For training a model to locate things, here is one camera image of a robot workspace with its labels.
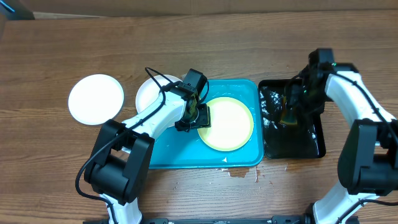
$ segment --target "blue tray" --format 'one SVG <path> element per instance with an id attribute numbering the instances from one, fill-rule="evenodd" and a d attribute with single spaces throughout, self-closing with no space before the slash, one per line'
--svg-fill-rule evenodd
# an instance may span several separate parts
<path id="1" fill-rule="evenodd" d="M 220 152 L 207 146 L 197 130 L 189 133 L 167 128 L 156 140 L 150 169 L 249 167 L 264 157 L 261 112 L 256 84 L 245 79 L 209 80 L 210 90 L 205 102 L 227 96 L 244 103 L 253 115 L 254 129 L 249 141 L 231 152 Z"/>

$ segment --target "wood grain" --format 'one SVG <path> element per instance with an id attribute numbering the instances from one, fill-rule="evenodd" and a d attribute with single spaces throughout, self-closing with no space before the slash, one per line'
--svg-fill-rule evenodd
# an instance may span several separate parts
<path id="1" fill-rule="evenodd" d="M 4 26 L 6 25 L 7 18 L 5 15 L 0 14 L 0 40 L 2 36 L 2 31 L 4 30 Z"/>
<path id="2" fill-rule="evenodd" d="M 176 16 L 254 12 L 398 9 L 395 0 L 21 0 L 35 12 L 91 16 Z"/>
<path id="3" fill-rule="evenodd" d="M 346 11 L 7 22 L 0 44 L 0 222 L 106 216 L 103 203 L 74 189 L 100 128 L 68 112 L 68 94 L 83 77 L 105 73 L 121 82 L 125 102 L 116 120 L 122 121 L 136 114 L 145 66 L 259 83 L 292 77 L 311 51 L 332 47 L 336 60 L 353 62 L 380 104 L 398 114 L 397 20 L 398 11 Z M 337 181 L 348 125 L 331 103 L 322 123 L 323 159 L 264 159 L 231 176 L 216 169 L 152 170 L 139 206 L 146 217 L 173 219 L 301 214 Z M 398 201 L 398 194 L 383 200 Z M 358 215 L 363 223 L 398 222 L 394 207 L 367 205 Z"/>

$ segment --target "black tray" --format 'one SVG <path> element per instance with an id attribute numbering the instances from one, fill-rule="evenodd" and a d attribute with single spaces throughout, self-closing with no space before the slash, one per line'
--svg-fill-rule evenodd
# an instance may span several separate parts
<path id="1" fill-rule="evenodd" d="M 259 84 L 265 155 L 270 159 L 321 158 L 326 154 L 326 147 L 319 115 L 299 119 L 296 126 L 279 123 L 288 81 L 263 80 Z"/>

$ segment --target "yellow plate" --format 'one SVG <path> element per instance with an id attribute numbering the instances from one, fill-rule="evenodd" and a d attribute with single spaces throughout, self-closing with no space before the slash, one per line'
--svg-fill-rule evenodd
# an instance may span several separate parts
<path id="1" fill-rule="evenodd" d="M 203 142 L 213 149 L 225 152 L 244 146 L 254 127 L 253 117 L 247 106 L 230 97 L 215 98 L 207 106 L 210 108 L 211 127 L 198 129 Z"/>

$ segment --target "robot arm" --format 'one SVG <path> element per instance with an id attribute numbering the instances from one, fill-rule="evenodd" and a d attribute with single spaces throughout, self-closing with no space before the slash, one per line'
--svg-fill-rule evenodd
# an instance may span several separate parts
<path id="1" fill-rule="evenodd" d="M 397 145 L 387 127 L 396 133 L 398 124 L 370 94 L 352 64 L 334 62 L 331 49 L 312 52 L 298 77 L 302 85 L 289 86 L 288 108 L 307 115 L 322 113 L 325 101 L 331 100 L 351 127 L 338 162 L 339 181 L 312 208 L 317 224 L 346 223 L 361 208 L 356 206 L 361 200 L 398 189 Z M 389 152 L 375 155 L 377 144 Z"/>
<path id="2" fill-rule="evenodd" d="M 391 122 L 392 119 L 395 119 L 393 115 L 382 108 L 376 99 L 374 99 L 372 94 L 364 86 L 361 75 L 358 72 L 340 71 L 337 72 L 337 74 L 356 82 L 370 97 L 374 105 L 379 108 L 380 114 L 382 114 L 386 121 Z M 337 104 L 350 127 L 356 119 L 367 118 L 375 122 L 381 122 L 380 118 L 374 113 L 374 110 L 370 107 L 368 101 L 365 99 L 365 96 L 356 86 L 350 82 L 347 82 L 347 80 L 344 80 L 334 74 L 329 74 L 329 77 L 326 81 L 325 93 L 333 100 L 333 102 Z"/>
<path id="3" fill-rule="evenodd" d="M 199 101 L 206 82 L 207 78 L 202 73 L 191 69 L 183 82 L 163 86 L 165 104 L 147 120 L 145 119 L 148 115 L 162 105 L 163 94 L 159 94 L 158 99 L 137 116 L 123 123 L 108 120 L 102 126 L 91 156 L 115 136 L 145 120 L 140 126 L 129 131 L 130 133 L 119 143 L 102 150 L 93 162 L 87 165 L 85 171 L 85 181 L 91 184 L 100 197 L 113 204 L 119 224 L 138 224 L 142 220 L 137 196 L 146 179 L 155 139 L 171 124 L 174 124 L 177 131 L 210 127 L 210 109 Z M 111 155 L 112 149 L 123 150 L 131 156 L 125 162 Z M 113 224 L 110 208 L 108 213 L 111 217 L 109 224 Z"/>

